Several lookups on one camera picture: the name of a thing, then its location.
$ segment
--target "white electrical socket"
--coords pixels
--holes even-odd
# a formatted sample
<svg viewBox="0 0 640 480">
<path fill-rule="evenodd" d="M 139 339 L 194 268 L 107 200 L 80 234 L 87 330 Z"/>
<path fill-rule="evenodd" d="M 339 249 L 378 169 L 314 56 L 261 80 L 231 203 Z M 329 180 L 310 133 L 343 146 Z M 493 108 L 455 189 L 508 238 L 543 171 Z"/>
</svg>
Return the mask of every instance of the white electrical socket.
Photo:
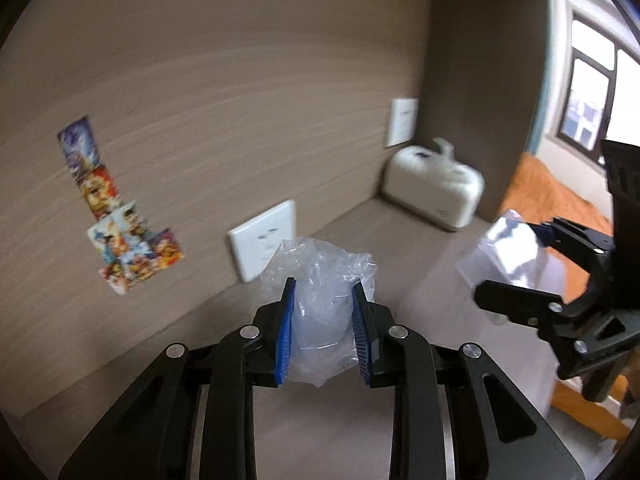
<svg viewBox="0 0 640 480">
<path fill-rule="evenodd" d="M 229 231 L 243 282 L 260 275 L 283 240 L 296 237 L 296 203 L 287 200 Z"/>
<path fill-rule="evenodd" d="M 386 146 L 395 146 L 414 136 L 415 118 L 418 115 L 418 99 L 393 99 L 389 114 L 389 130 Z"/>
</svg>

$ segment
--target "orange blanket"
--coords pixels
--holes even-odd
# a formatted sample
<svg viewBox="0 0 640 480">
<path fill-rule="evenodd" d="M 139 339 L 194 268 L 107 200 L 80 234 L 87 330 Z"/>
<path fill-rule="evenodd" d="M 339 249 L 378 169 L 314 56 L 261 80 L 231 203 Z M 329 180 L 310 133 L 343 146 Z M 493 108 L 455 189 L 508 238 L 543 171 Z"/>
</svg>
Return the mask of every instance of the orange blanket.
<svg viewBox="0 0 640 480">
<path fill-rule="evenodd" d="M 612 234 L 612 225 L 592 203 L 577 196 L 561 184 L 535 156 L 523 153 L 513 176 L 502 211 L 513 209 L 527 222 L 540 223 L 560 216 L 574 222 Z M 569 259 L 553 251 L 566 268 L 565 302 L 582 294 L 589 275 Z"/>
</svg>

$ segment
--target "sticker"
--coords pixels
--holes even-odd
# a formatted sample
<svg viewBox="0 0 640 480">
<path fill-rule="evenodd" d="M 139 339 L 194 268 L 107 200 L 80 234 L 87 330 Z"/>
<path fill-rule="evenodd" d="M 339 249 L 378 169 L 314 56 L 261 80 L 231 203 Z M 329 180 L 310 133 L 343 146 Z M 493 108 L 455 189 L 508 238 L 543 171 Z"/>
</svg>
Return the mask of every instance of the sticker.
<svg viewBox="0 0 640 480">
<path fill-rule="evenodd" d="M 59 132 L 58 142 L 74 179 L 79 180 L 102 164 L 88 117 Z"/>
<path fill-rule="evenodd" d="M 87 234 L 107 264 L 112 264 L 130 250 L 112 215 L 100 220 Z"/>
<path fill-rule="evenodd" d="M 122 264 L 129 287 L 148 280 L 160 270 L 156 255 L 146 242 L 132 247 L 127 254 L 124 254 Z"/>
<path fill-rule="evenodd" d="M 111 265 L 100 269 L 99 272 L 115 292 L 121 296 L 127 293 L 129 290 L 129 283 L 127 283 L 120 261 L 116 260 Z"/>
<path fill-rule="evenodd" d="M 154 235 L 149 230 L 148 222 L 138 213 L 135 201 L 116 209 L 112 216 L 130 247 L 146 242 Z"/>
<path fill-rule="evenodd" d="M 184 257 L 171 229 L 165 229 L 150 238 L 149 245 L 156 254 L 156 261 L 160 269 L 166 269 Z"/>
<path fill-rule="evenodd" d="M 122 206 L 120 194 L 104 166 L 87 173 L 79 180 L 78 185 L 96 220 L 104 218 Z"/>
</svg>

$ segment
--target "window frame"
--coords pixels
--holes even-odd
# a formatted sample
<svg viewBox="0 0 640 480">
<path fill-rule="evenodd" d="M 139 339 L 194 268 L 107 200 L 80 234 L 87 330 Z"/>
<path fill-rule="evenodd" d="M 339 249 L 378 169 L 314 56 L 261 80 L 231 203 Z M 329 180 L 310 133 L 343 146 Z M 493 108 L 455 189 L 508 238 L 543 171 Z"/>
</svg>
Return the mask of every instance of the window frame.
<svg viewBox="0 0 640 480">
<path fill-rule="evenodd" d="M 595 23 L 593 20 L 583 16 L 580 12 L 572 10 L 569 20 L 569 28 L 571 31 L 572 23 L 581 22 L 583 25 L 586 25 L 589 28 L 592 28 L 597 33 L 603 35 L 604 38 L 607 38 L 611 43 L 613 43 L 614 48 L 614 64 L 613 70 L 609 70 L 605 68 L 603 65 L 598 63 L 596 60 L 587 56 L 582 51 L 578 50 L 572 45 L 572 35 L 569 34 L 570 40 L 568 41 L 568 46 L 571 49 L 571 56 L 569 58 L 569 70 L 568 70 L 568 79 L 566 84 L 566 89 L 564 92 L 564 105 L 562 106 L 562 114 L 560 115 L 560 121 L 558 123 L 558 129 L 556 131 L 556 137 L 564 142 L 565 144 L 571 146 L 574 150 L 577 150 L 584 156 L 586 156 L 589 160 L 594 162 L 595 164 L 602 166 L 598 159 L 602 155 L 602 151 L 600 149 L 600 145 L 603 139 L 607 137 L 607 130 L 609 129 L 609 123 L 611 121 L 611 110 L 613 108 L 613 99 L 616 95 L 616 79 L 618 77 L 618 51 L 622 50 L 625 54 L 627 54 L 631 59 L 633 59 L 636 63 L 640 64 L 640 58 L 636 55 L 635 52 L 630 50 L 623 41 L 616 38 L 606 29 L 604 29 L 601 25 Z M 607 98 L 605 100 L 604 109 L 602 111 L 602 117 L 600 119 L 600 125 L 598 127 L 598 131 L 596 133 L 596 141 L 593 145 L 592 150 L 588 150 L 585 148 L 580 142 L 572 139 L 567 134 L 562 131 L 562 126 L 564 125 L 564 120 L 566 118 L 566 112 L 569 107 L 569 97 L 571 95 L 571 84 L 574 80 L 574 67 L 575 61 L 579 59 L 592 68 L 596 69 L 602 75 L 609 79 L 609 86 L 607 87 Z"/>
</svg>

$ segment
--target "clear plastic bag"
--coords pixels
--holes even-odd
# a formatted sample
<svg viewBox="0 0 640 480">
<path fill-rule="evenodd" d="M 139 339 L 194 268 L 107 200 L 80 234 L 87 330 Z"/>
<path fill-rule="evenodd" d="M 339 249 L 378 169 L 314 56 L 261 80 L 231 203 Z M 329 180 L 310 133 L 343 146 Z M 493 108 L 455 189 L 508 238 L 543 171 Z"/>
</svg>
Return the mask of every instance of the clear plastic bag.
<svg viewBox="0 0 640 480">
<path fill-rule="evenodd" d="M 321 386 L 358 363 L 351 288 L 361 281 L 373 301 L 375 272 L 367 253 L 348 253 L 314 238 L 282 242 L 260 275 L 256 307 L 278 301 L 287 278 L 296 279 L 287 378 Z"/>
<path fill-rule="evenodd" d="M 472 290 L 484 280 L 493 280 L 564 294 L 564 265 L 546 251 L 533 229 L 513 210 L 505 211 L 456 267 Z M 508 322 L 503 314 L 487 315 L 495 324 Z"/>
</svg>

